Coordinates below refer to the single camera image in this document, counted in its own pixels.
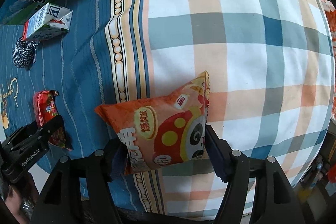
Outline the person's left hand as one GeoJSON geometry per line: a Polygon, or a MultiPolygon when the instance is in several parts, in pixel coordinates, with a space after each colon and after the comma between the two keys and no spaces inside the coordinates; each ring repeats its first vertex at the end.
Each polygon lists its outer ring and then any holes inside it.
{"type": "MultiPolygon", "coordinates": [[[[36,204],[38,201],[39,192],[32,176],[28,178],[28,181],[31,199],[33,200],[33,203],[36,204]]],[[[19,223],[29,223],[29,219],[21,210],[23,198],[19,193],[19,190],[17,190],[14,186],[10,186],[5,182],[1,182],[1,197],[3,198],[9,211],[19,223]]]]}

